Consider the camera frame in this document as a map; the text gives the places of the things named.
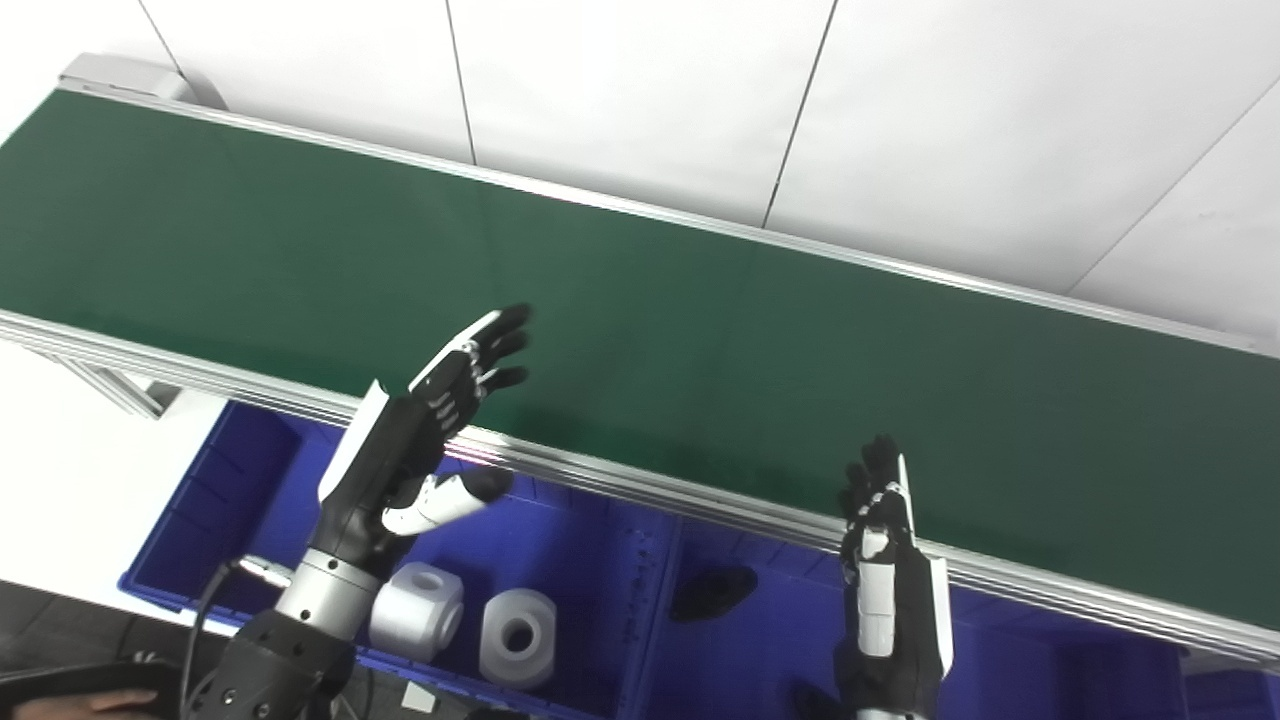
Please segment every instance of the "blue plastic bin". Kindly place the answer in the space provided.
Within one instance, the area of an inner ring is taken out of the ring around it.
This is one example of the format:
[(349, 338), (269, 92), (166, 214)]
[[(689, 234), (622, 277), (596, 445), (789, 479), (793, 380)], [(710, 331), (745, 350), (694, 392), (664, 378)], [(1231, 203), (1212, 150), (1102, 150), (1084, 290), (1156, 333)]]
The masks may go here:
[[(708, 568), (749, 565), (759, 587), (727, 615), (655, 624), (649, 716), (792, 717), (799, 680), (835, 694), (841, 573), (831, 555), (686, 520), (675, 587)], [(956, 661), (945, 720), (1187, 717), (1179, 650), (1007, 600), (952, 588)]]
[(1190, 720), (1280, 719), (1280, 678), (1228, 670), (1187, 678)]
[[(328, 425), (228, 405), (122, 588), (178, 610), (193, 606), (224, 559), (251, 552), (296, 565), (339, 438)], [(447, 460), (443, 470), (460, 468)], [(489, 510), (424, 536), (413, 560), (463, 579), (458, 634), (430, 666), (362, 650), (365, 665), (567, 720), (790, 720), (797, 682), (835, 694), (844, 610), (828, 553), (520, 477)], [(744, 564), (759, 584), (737, 607), (701, 623), (667, 619), (682, 583)], [(559, 606), (557, 675), (532, 693), (479, 675), (484, 603), (513, 587)], [(233, 577), (214, 618), (243, 623), (276, 596)], [(956, 660), (942, 720), (1280, 719), (1275, 678), (1184, 679), (1175, 646), (978, 592), (952, 588), (951, 601)]]
[[(326, 425), (228, 405), (120, 587), (191, 607), (223, 559), (247, 552), (296, 565), (339, 437)], [(457, 460), (442, 468), (458, 469)], [(367, 650), (361, 662), (525, 712), (628, 717), (675, 525), (654, 510), (518, 477), (508, 497), (422, 536), (406, 560), (462, 578), (453, 643), (430, 666)], [(556, 676), (531, 693), (479, 674), (484, 605), (517, 587), (545, 593), (559, 612)], [(236, 578), (211, 616), (242, 624), (275, 597)]]

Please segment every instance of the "black robotic finger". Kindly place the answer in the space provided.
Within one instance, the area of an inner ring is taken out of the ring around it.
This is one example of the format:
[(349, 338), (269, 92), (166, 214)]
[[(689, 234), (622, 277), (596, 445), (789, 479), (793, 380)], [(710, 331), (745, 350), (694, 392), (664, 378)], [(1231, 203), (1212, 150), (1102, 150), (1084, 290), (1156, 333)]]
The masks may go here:
[(877, 475), (884, 484), (897, 480), (897, 443), (890, 436), (876, 436), (870, 443), (863, 446), (863, 464), (867, 471)]
[(497, 389), (518, 386), (526, 379), (529, 379), (529, 370), (526, 368), (500, 368), (489, 373), (488, 377), (480, 382), (480, 388), (484, 391), (484, 395), (488, 396)]
[(845, 468), (845, 477), (849, 478), (849, 484), (840, 491), (840, 510), (845, 514), (845, 519), (851, 521), (859, 510), (867, 507), (877, 489), (872, 487), (872, 477), (867, 468), (858, 462), (850, 462)]
[(529, 333), (525, 331), (515, 331), (498, 336), (498, 340), (492, 343), (480, 346), (480, 365), (483, 368), (493, 368), (498, 360), (520, 352), (526, 347), (529, 347)]
[(529, 316), (532, 315), (534, 309), (527, 302), (521, 302), (518, 305), (508, 305), (502, 310), (498, 310), (498, 318), (485, 327), (476, 331), (471, 340), (476, 341), (480, 347), (490, 347), (504, 334), (509, 334), (518, 331), (529, 322)]

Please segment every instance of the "robotic hand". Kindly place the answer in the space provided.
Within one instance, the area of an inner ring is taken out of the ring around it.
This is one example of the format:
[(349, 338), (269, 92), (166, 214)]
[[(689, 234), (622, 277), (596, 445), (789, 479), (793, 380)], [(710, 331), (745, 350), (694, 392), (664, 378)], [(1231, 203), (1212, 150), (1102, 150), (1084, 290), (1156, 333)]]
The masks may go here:
[(841, 705), (858, 720), (934, 720), (954, 655), (946, 561), (915, 546), (906, 459), (890, 437), (864, 446), (863, 462), (846, 474)]
[[(273, 610), (227, 646), (200, 720), (294, 720), (323, 708), (351, 676), (357, 632), (415, 536), (503, 496), (509, 473), (483, 468), (451, 478), (433, 470), (444, 445), (492, 392), (524, 382), (497, 363), (529, 338), (527, 305), (494, 310), (431, 359), (408, 392), (374, 382), (320, 483), (320, 520), (302, 564)], [(328, 717), (323, 710), (316, 716)]]

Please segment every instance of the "floor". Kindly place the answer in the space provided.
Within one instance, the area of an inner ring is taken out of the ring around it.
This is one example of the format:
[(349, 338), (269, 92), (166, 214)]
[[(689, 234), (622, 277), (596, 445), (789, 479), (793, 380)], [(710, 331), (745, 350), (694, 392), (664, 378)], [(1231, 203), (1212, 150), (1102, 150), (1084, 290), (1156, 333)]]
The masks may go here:
[[(93, 665), (155, 652), (182, 657), (186, 629), (61, 596), (0, 582), (0, 675), (40, 667)], [(205, 635), (201, 665), (210, 666), (225, 641)], [(197, 676), (205, 671), (197, 667)], [(367, 682), (374, 682), (369, 698)], [(436, 693), (440, 705), (424, 715), (401, 707), (406, 680), (357, 669), (344, 696), (360, 720), (462, 720), (476, 706)], [(347, 720), (342, 715), (339, 720)]]

